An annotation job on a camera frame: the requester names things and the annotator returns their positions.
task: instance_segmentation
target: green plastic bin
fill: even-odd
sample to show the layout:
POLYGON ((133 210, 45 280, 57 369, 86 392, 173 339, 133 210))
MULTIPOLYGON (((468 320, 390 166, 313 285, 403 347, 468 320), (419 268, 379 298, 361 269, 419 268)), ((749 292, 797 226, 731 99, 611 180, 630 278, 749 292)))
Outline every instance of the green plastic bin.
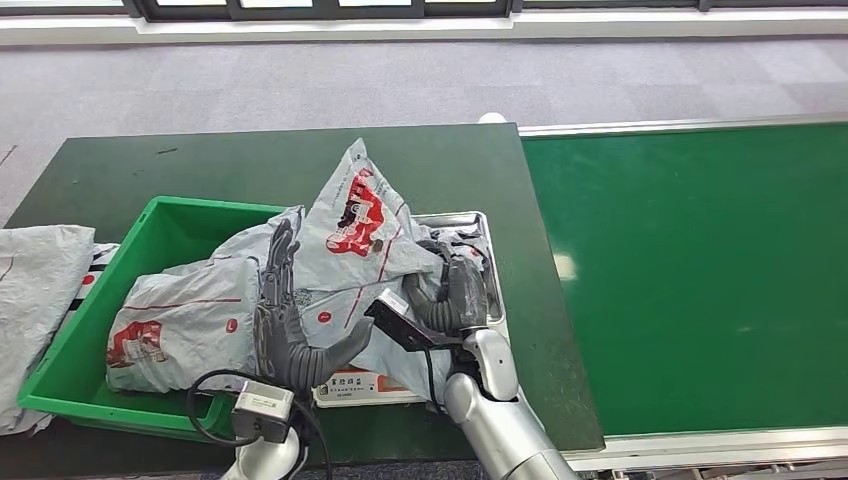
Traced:
MULTIPOLYGON (((139 275, 208 258, 236 232, 264 223, 281 207, 156 197, 141 212, 112 262, 18 394, 21 407, 79 425, 202 440, 188 421, 185 393, 121 392, 106 386, 106 340, 139 275)), ((198 398, 200 423, 229 433, 229 395, 198 398)))

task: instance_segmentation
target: white baseboard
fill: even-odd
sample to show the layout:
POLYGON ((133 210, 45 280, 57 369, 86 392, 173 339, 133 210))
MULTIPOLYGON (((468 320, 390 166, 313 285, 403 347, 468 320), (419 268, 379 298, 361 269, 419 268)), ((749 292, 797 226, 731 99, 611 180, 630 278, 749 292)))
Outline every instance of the white baseboard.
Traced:
POLYGON ((545 10, 510 18, 147 23, 0 17, 0 45, 848 34, 848 8, 545 10))

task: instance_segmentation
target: red printed logo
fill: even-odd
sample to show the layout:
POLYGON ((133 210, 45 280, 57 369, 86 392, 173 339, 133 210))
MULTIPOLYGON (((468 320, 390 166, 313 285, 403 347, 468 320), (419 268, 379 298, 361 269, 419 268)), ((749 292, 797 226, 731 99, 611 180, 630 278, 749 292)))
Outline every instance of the red printed logo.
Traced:
POLYGON ((336 231, 327 237, 327 250, 333 253, 353 252, 360 257, 368 255, 371 235, 383 224, 383 202, 365 184, 374 174, 365 168, 353 177, 344 212, 336 231))
POLYGON ((161 336, 162 324, 155 320, 130 323, 112 337, 113 346, 106 350, 106 364, 124 368, 146 359, 164 362, 168 358, 159 344, 161 336))

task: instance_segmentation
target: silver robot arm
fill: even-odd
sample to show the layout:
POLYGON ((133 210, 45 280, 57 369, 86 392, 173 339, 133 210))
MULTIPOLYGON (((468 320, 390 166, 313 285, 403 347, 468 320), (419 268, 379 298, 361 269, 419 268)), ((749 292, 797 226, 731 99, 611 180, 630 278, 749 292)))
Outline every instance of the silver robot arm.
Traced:
POLYGON ((466 373, 451 375, 445 408, 489 478, 577 480, 524 398, 506 339, 478 329, 465 338, 463 348, 476 358, 482 385, 466 373))

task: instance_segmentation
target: gray polybag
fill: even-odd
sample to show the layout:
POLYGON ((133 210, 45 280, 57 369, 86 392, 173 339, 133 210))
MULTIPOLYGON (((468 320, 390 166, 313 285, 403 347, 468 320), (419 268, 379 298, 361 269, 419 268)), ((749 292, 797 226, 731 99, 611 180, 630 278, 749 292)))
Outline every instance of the gray polybag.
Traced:
MULTIPOLYGON (((253 313, 274 230, 299 225, 303 207, 243 230, 209 259, 136 280, 118 311, 107 345, 106 379, 113 389, 167 392, 191 386, 211 370, 255 373, 253 313)), ((232 390, 227 376, 205 382, 232 390)))
POLYGON ((50 344, 91 264, 94 229, 0 230, 0 435, 43 428, 49 416, 15 397, 50 344))
MULTIPOLYGON (((443 261, 415 241, 426 232, 368 157, 358 139, 324 185, 298 239, 295 296, 310 345, 328 347, 348 335, 386 288, 406 298, 403 276, 437 275, 443 261)), ((437 397, 450 369, 450 354, 433 352, 437 397)), ((413 393, 430 398, 421 352, 404 351, 378 329, 354 366, 388 375, 413 393)))

